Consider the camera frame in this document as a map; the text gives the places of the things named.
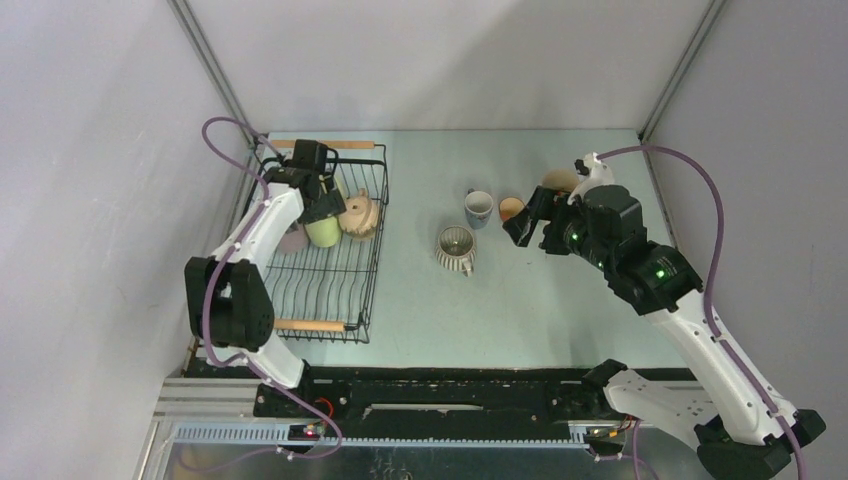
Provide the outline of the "small orange cup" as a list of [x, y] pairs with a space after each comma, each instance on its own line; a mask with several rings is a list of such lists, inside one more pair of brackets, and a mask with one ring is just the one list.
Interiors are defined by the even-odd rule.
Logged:
[[502, 223], [514, 218], [525, 208], [525, 203], [518, 197], [505, 197], [498, 206], [499, 217]]

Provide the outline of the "light green cup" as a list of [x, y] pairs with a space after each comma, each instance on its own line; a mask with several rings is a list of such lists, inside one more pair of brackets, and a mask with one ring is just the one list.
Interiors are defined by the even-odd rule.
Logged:
[[333, 247], [342, 238], [342, 230], [335, 216], [306, 224], [305, 230], [310, 242], [317, 248]]

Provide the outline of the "grey-blue small cup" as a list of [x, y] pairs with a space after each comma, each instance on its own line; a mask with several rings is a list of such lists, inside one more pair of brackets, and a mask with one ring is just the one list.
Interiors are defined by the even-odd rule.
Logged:
[[484, 228], [494, 208], [493, 197], [482, 190], [469, 189], [464, 199], [466, 220], [473, 230]]

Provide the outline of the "seashell coral print mug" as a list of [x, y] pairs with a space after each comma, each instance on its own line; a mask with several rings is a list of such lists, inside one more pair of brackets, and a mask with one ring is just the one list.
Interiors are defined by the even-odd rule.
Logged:
[[580, 179], [576, 172], [566, 168], [548, 171], [541, 180], [541, 186], [558, 192], [573, 192]]

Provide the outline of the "white ribbed mug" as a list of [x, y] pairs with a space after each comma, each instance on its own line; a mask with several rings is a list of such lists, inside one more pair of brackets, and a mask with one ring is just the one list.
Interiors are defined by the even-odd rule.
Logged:
[[446, 270], [470, 277], [474, 273], [476, 240], [473, 233], [463, 226], [444, 228], [437, 238], [435, 255], [439, 265]]

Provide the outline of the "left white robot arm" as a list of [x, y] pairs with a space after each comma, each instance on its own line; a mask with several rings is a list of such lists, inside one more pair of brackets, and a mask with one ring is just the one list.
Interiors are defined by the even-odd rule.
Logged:
[[295, 141], [280, 167], [258, 177], [260, 196], [229, 237], [184, 269], [192, 334], [218, 367], [244, 363], [268, 383], [281, 386], [278, 404], [304, 416], [316, 403], [315, 388], [302, 379], [306, 363], [274, 329], [275, 310], [264, 269], [285, 233], [342, 213], [345, 201], [335, 179], [335, 149], [316, 140]]

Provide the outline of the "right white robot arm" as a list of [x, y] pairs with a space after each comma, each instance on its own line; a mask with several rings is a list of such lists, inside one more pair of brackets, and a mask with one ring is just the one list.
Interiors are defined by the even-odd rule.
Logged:
[[613, 412], [646, 421], [695, 451], [716, 479], [771, 479], [797, 450], [825, 430], [822, 417], [779, 395], [705, 306], [702, 280], [675, 248], [651, 241], [640, 202], [620, 185], [568, 201], [537, 188], [503, 224], [524, 247], [536, 228], [541, 248], [575, 255], [601, 271], [608, 288], [675, 347], [704, 398], [655, 385], [625, 364], [606, 360], [583, 377], [581, 402], [596, 418]]

